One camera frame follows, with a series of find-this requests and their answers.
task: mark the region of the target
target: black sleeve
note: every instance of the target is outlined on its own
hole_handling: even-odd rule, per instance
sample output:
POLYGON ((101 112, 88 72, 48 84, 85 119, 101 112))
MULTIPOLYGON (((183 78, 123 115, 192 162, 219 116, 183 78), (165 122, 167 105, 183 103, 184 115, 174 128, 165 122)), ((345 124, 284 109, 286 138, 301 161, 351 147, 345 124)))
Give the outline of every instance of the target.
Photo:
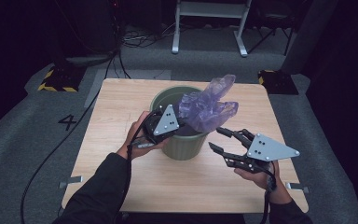
POLYGON ((277 204, 269 203, 269 222, 271 224, 311 224, 312 220, 303 213, 296 202, 277 204))
POLYGON ((124 197, 127 161, 111 153, 53 223, 113 223, 124 197))

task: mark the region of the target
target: table top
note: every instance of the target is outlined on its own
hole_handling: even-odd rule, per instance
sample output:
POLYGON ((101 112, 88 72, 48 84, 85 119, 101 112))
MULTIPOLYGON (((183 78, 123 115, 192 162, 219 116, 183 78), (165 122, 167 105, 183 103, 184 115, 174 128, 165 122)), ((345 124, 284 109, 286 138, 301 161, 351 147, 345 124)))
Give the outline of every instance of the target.
MULTIPOLYGON (((71 176, 83 176, 82 183, 68 185, 62 200, 70 197, 95 173, 98 166, 123 144, 131 124, 149 110, 153 98, 177 85, 205 89, 209 82, 108 78, 89 121, 71 176)), ((222 102, 239 103, 236 116, 223 127, 246 128, 284 143, 265 88, 258 84, 235 83, 222 102)), ((188 161, 176 161, 161 150, 152 150, 132 162, 130 190, 121 211, 179 213, 262 213, 264 190, 234 174, 224 159, 208 146, 212 142, 225 152, 244 154, 246 148, 234 138, 209 133, 200 154, 188 161)), ((298 183, 291 159, 281 160, 281 179, 298 183)), ((289 190, 298 206, 308 211, 303 191, 289 190)))

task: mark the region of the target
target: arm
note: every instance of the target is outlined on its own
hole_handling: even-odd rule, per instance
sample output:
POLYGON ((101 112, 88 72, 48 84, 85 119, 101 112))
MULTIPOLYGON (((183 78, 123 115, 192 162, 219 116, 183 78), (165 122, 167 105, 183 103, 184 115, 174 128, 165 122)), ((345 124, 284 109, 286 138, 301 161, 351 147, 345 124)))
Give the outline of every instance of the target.
MULTIPOLYGON (((111 153, 106 157, 95 175, 71 197, 54 224, 113 223, 125 197, 127 180, 131 176, 128 172, 127 145, 147 114, 144 112, 136 122, 133 122, 123 146, 117 153, 111 153)), ((168 139, 152 147, 133 147, 131 160, 145 155, 152 149, 162 148, 167 141, 168 139)))
MULTIPOLYGON (((312 220, 303 213, 292 199, 283 182, 280 179, 279 164, 274 162, 275 178, 277 180, 277 188, 269 195, 269 222, 285 223, 285 224, 310 224, 312 220)), ((267 188, 268 176, 264 173, 251 174, 242 169, 236 168, 234 172, 242 178, 254 181, 258 187, 262 189, 267 188)))

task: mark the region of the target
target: human hand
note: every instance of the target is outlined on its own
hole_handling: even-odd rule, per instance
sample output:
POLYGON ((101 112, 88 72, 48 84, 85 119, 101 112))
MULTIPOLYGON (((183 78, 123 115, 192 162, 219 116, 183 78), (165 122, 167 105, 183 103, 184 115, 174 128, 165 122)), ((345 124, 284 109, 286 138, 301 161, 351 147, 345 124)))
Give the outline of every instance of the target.
MULTIPOLYGON (((128 153, 127 153, 127 146, 131 143, 131 140, 133 138, 133 136, 135 135, 136 131, 138 130, 139 126, 142 124, 142 122, 144 121, 144 119, 147 117, 147 115, 149 114, 148 111, 144 111, 141 116, 138 118, 137 121, 133 122, 133 124, 130 127, 129 132, 127 133, 127 138, 126 141, 123 143, 123 146, 117 151, 117 154, 120 155, 121 157, 123 157, 124 159, 128 158, 128 153)), ((137 136, 142 136, 144 133, 141 130, 137 136)), ((165 139, 164 141, 162 141, 161 143, 159 143, 158 145, 152 146, 152 147, 143 147, 143 148, 138 148, 137 146, 132 146, 132 154, 131 154, 131 159, 135 159, 137 157, 141 157, 145 154, 147 154, 149 151, 156 149, 156 148, 163 148, 165 146, 165 144, 168 143, 169 138, 165 139)))
MULTIPOLYGON (((292 197, 290 196, 289 192, 281 181, 279 163, 277 161, 274 161, 271 165, 274 168, 272 170, 272 173, 275 175, 277 188, 270 193, 269 201, 271 203, 279 204, 290 203, 292 201, 292 197)), ((240 175, 244 179, 255 182, 255 184, 262 189, 267 189, 269 176, 264 172, 252 174, 245 170, 235 168, 234 173, 240 175)))
MULTIPOLYGON (((270 166, 273 167, 272 173, 275 175, 277 179, 279 179, 279 164, 277 161, 274 161, 270 166)), ((252 174, 240 168, 235 168, 234 173, 240 175, 242 178, 255 182, 255 184, 261 189, 267 188, 268 178, 269 176, 264 172, 259 172, 256 174, 252 174)))

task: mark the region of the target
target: plastic bag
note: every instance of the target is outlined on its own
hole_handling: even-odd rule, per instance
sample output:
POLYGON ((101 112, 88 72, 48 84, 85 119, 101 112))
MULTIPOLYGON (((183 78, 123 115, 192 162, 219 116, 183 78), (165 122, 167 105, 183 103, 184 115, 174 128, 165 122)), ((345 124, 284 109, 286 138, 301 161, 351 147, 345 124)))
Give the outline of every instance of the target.
POLYGON ((235 116, 238 102, 219 102, 234 84, 234 75, 212 79, 204 91, 185 93, 179 102, 179 118, 200 133, 211 133, 235 116))

